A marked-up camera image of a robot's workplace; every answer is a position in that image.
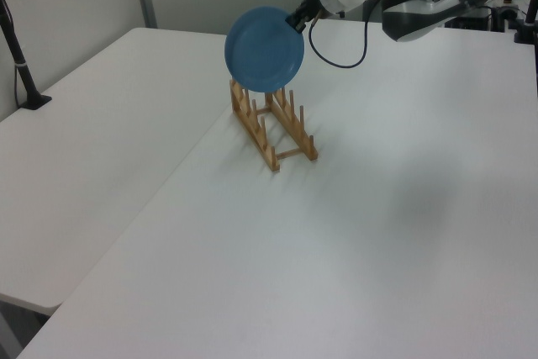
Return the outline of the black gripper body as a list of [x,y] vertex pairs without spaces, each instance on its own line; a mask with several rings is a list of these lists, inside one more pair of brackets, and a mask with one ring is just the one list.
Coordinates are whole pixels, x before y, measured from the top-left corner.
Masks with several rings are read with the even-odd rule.
[[320,13],[324,13],[324,6],[320,0],[303,0],[294,15],[298,22],[309,22]]

